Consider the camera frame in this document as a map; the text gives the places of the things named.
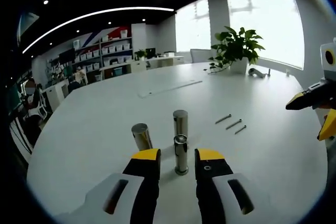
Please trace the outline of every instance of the computer monitor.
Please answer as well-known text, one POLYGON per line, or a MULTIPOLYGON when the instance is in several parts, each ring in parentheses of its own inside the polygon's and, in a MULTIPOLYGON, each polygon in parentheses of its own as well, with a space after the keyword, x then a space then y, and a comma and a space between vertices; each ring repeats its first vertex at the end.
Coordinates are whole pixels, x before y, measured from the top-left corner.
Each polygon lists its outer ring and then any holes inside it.
POLYGON ((147 58, 148 59, 151 59, 151 58, 153 58, 153 57, 156 56, 156 54, 155 54, 155 48, 147 48, 146 52, 147 52, 147 58))

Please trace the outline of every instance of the curved led light strip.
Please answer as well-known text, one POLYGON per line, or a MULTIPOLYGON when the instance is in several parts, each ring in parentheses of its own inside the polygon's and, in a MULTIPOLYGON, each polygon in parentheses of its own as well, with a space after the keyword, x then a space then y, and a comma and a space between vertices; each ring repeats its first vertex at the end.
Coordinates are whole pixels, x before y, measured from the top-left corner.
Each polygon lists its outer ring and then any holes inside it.
POLYGON ((77 21, 79 19, 86 18, 86 17, 89 17, 89 16, 93 16, 93 15, 96 15, 96 14, 116 12, 116 11, 119 11, 119 10, 165 10, 167 12, 173 12, 174 11, 174 9, 161 8, 161 7, 123 7, 123 8, 114 8, 114 9, 100 10, 98 12, 85 14, 83 16, 80 16, 80 17, 71 19, 69 21, 66 21, 66 22, 64 22, 64 23, 62 23, 62 24, 54 27, 50 31, 46 32, 45 34, 43 34, 42 36, 40 36, 39 38, 37 38, 33 43, 31 43, 25 50, 23 50, 22 54, 24 54, 30 47, 32 47, 40 39, 42 39, 43 37, 47 36, 48 34, 52 33, 53 31, 57 30, 58 28, 60 28, 62 26, 68 25, 71 22, 74 22, 74 21, 77 21))

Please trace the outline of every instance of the white flower pot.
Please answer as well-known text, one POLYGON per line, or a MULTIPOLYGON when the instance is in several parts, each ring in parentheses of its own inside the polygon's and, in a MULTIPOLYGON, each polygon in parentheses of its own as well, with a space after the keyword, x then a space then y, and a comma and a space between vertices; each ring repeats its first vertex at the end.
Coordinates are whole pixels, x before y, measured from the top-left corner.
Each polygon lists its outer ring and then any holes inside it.
POLYGON ((230 67, 230 71, 232 73, 241 73, 245 74, 246 73, 246 68, 247 68, 247 59, 243 58, 242 60, 237 60, 232 63, 230 67))

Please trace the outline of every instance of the blue stripe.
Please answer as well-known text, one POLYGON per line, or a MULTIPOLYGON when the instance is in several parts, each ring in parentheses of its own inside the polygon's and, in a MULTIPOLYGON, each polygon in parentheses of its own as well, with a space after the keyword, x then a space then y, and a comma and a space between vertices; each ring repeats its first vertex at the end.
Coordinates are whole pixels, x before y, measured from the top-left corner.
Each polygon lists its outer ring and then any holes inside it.
POLYGON ((83 46, 82 47, 86 47, 87 45, 88 45, 88 43, 90 43, 92 40, 93 40, 93 38, 95 38, 95 36, 98 34, 98 33, 100 33, 101 31, 95 31, 95 32, 93 32, 90 36, 89 36, 89 38, 85 41, 85 43, 83 44, 83 46))

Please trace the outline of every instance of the black slot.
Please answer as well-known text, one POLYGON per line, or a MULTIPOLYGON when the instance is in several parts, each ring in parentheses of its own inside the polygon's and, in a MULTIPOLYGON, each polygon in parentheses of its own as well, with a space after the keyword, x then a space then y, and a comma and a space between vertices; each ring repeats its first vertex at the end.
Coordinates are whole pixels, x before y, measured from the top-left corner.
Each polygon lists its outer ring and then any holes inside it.
POLYGON ((228 181, 233 193, 236 196, 236 199, 239 203, 240 210, 242 211, 243 215, 246 215, 253 211, 254 207, 253 204, 248 197, 246 191, 243 189, 242 185, 236 179, 231 179, 228 181))
POLYGON ((112 193, 108 201, 104 205, 104 211, 108 214, 114 214, 115 208, 117 207, 118 200, 124 191, 126 185, 128 184, 128 180, 121 179, 117 182, 117 185, 114 187, 112 193))

